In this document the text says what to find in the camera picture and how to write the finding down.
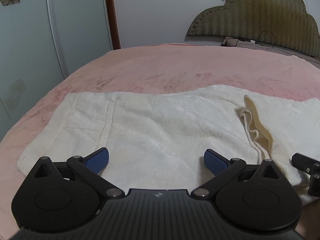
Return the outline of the cream white pants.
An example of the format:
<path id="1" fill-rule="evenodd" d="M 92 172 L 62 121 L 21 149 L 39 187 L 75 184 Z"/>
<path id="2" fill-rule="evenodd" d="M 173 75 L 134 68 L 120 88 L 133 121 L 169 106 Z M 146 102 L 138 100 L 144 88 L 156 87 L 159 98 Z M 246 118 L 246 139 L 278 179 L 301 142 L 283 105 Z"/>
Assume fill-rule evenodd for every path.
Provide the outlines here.
<path id="1" fill-rule="evenodd" d="M 319 159 L 319 100 L 225 85 L 163 95 L 70 93 L 17 166 L 28 174 L 42 156 L 65 161 L 102 147 L 110 160 L 101 176 L 124 191 L 191 191 L 212 177 L 203 164 L 210 148 L 248 164 L 274 160 L 308 204 L 309 177 L 290 160 L 295 153 Z"/>

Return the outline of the brown striped pillow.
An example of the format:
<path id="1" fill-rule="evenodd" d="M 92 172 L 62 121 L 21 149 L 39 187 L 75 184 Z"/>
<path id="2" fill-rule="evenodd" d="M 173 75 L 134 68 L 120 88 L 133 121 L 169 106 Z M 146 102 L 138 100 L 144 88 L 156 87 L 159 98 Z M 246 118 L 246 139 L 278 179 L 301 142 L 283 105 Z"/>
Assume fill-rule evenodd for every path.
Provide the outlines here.
<path id="1" fill-rule="evenodd" d="M 276 54 L 281 54 L 285 56 L 296 56 L 300 59 L 307 61 L 308 63 L 314 65 L 316 68 L 319 68 L 319 58 L 308 56 L 299 51 L 288 49 L 280 46 L 273 46 L 267 43 L 258 43 L 255 41 L 243 41 L 235 37 L 226 36 L 224 41 L 220 44 L 222 47 L 239 47 L 239 48 L 247 48 L 253 50 L 263 50 L 269 51 Z"/>

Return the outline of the olive green padded headboard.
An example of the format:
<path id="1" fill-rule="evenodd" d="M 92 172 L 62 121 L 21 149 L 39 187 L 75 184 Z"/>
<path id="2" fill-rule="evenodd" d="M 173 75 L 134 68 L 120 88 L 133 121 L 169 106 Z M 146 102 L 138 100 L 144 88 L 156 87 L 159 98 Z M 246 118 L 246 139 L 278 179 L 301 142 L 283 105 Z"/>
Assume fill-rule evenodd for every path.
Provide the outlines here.
<path id="1" fill-rule="evenodd" d="M 303 0 L 226 0 L 199 13 L 188 36 L 232 36 L 319 57 L 319 30 Z"/>

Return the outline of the pink floral bed blanket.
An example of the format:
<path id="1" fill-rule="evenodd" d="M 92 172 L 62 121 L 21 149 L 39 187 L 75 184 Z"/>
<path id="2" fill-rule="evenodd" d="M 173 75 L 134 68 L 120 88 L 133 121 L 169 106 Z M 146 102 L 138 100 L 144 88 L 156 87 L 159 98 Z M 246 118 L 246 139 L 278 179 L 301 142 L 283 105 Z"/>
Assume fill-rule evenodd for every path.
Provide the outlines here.
<path id="1" fill-rule="evenodd" d="M 11 201 L 24 179 L 17 161 L 66 94 L 164 94 L 219 84 L 304 101 L 319 97 L 319 69 L 295 56 L 240 47 L 162 44 L 106 53 L 34 100 L 1 141 L 1 239 L 18 229 L 11 213 Z"/>

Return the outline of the frosted glass wardrobe door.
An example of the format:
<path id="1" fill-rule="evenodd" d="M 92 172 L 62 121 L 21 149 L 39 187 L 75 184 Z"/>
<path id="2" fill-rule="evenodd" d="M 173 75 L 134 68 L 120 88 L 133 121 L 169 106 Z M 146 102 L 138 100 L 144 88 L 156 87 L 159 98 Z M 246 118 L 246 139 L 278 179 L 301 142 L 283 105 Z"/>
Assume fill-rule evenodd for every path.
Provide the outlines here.
<path id="1" fill-rule="evenodd" d="M 1 0 L 1 136 L 112 48 L 105 0 Z"/>

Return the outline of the brown wooden door frame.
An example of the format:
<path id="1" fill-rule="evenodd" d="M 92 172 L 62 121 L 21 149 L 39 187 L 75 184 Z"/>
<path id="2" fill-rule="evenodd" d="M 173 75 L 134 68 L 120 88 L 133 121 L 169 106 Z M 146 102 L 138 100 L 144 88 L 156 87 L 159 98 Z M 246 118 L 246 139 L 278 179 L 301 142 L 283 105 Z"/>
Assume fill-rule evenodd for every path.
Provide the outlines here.
<path id="1" fill-rule="evenodd" d="M 110 26 L 112 46 L 114 50 L 117 50 L 121 48 L 121 45 L 120 45 L 120 38 L 118 33 L 118 25 L 117 25 L 114 0 L 106 0 L 106 8 L 107 8 L 108 22 Z"/>

